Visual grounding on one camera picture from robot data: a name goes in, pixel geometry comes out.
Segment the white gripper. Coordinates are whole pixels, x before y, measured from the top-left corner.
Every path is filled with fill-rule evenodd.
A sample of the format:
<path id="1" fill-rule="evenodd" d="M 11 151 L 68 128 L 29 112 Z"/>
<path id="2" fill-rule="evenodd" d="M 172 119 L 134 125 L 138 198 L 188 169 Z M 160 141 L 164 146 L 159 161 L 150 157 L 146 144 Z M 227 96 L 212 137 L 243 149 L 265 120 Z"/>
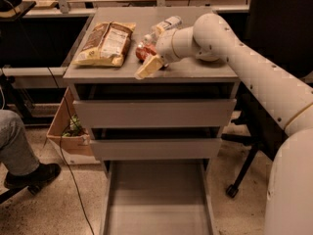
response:
<path id="1" fill-rule="evenodd" d="M 144 79 L 150 74 L 160 70 L 164 64 L 178 61 L 172 43 L 176 29 L 164 31 L 162 26 L 154 25 L 151 27 L 151 30 L 155 36 L 158 37 L 156 42 L 157 55 L 149 55 L 146 58 L 142 66 L 140 66 L 135 72 L 136 79 Z"/>

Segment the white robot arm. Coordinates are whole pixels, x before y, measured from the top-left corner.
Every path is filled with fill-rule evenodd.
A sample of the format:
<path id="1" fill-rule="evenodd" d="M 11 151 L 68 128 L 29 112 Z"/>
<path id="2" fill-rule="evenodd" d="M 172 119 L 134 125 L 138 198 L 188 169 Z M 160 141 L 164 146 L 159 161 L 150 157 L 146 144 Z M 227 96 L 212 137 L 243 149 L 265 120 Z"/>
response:
<path id="1" fill-rule="evenodd" d="M 236 36 L 216 14 L 200 16 L 193 26 L 162 32 L 156 54 L 135 77 L 187 57 L 212 55 L 226 62 L 288 136 L 273 161 L 267 190 L 264 235 L 313 235 L 313 93 Z"/>

